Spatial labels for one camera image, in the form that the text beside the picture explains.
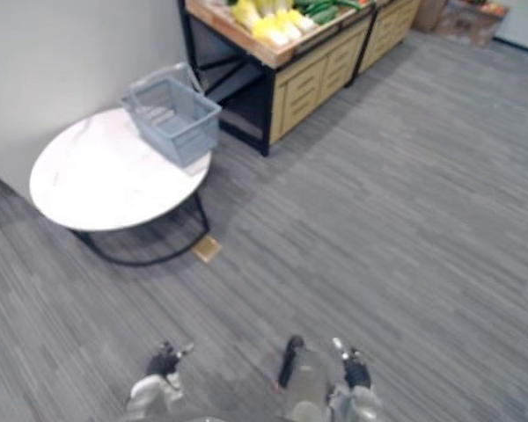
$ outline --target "white wall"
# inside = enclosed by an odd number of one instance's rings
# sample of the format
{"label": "white wall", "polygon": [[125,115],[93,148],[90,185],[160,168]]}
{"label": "white wall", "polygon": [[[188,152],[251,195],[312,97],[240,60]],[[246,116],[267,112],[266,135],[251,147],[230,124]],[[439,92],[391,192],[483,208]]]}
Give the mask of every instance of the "white wall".
{"label": "white wall", "polygon": [[499,3],[512,9],[496,36],[528,47],[528,0],[499,0]]}
{"label": "white wall", "polygon": [[183,44],[175,0],[0,0],[0,178],[30,200],[48,142]]}

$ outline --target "white round table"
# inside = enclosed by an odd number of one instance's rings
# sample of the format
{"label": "white round table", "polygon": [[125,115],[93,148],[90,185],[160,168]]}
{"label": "white round table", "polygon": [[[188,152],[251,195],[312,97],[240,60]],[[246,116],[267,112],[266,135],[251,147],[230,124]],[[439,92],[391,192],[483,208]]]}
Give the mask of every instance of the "white round table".
{"label": "white round table", "polygon": [[[179,256],[209,232],[197,194],[208,173],[209,152],[181,169],[144,142],[122,109],[79,121],[59,134],[33,165],[30,193],[50,220],[72,230],[102,258],[145,266]],[[172,211],[193,197],[202,233],[185,248],[147,262],[130,263],[101,251],[90,234],[131,228]]]}

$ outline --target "cardboard box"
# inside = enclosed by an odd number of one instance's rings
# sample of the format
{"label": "cardboard box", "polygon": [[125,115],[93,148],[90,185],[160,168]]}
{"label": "cardboard box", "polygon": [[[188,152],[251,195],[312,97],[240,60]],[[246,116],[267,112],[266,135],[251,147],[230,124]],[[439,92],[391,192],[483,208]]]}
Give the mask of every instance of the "cardboard box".
{"label": "cardboard box", "polygon": [[450,40],[486,46],[495,36],[509,8],[496,2],[470,5],[450,0],[436,26],[435,33]]}
{"label": "cardboard box", "polygon": [[425,33],[432,31],[445,5],[446,0],[422,0],[414,18],[413,28]]}

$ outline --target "baseboard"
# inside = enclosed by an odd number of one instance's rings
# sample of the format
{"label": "baseboard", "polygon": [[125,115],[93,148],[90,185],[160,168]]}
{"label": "baseboard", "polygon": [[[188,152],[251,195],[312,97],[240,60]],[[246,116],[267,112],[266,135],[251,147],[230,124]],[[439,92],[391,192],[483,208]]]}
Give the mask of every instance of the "baseboard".
{"label": "baseboard", "polygon": [[508,41],[504,38],[499,38],[499,37],[494,37],[494,40],[497,42],[500,42],[501,44],[506,44],[507,46],[511,46],[511,47],[517,48],[519,50],[522,50],[528,53],[528,47],[521,46],[520,44],[517,44],[516,42]]}

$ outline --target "green vegetable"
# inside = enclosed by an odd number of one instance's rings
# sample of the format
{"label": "green vegetable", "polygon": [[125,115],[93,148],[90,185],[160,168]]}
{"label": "green vegetable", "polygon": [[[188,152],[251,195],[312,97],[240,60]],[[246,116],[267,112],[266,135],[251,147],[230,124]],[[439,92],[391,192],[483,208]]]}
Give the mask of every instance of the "green vegetable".
{"label": "green vegetable", "polygon": [[323,0],[322,2],[312,4],[305,9],[305,15],[311,16],[316,15],[320,11],[325,11],[329,7],[334,6],[333,0]]}
{"label": "green vegetable", "polygon": [[313,3],[318,3],[320,0],[295,0],[294,4],[298,7],[306,7]]}
{"label": "green vegetable", "polygon": [[362,9],[362,6],[358,4],[357,2],[352,2],[351,0],[334,0],[335,4],[338,4],[339,6],[347,6],[347,7],[353,7],[357,11],[360,11]]}
{"label": "green vegetable", "polygon": [[331,6],[325,11],[311,16],[311,19],[313,19],[317,25],[324,25],[336,18],[336,15],[338,15],[338,7]]}

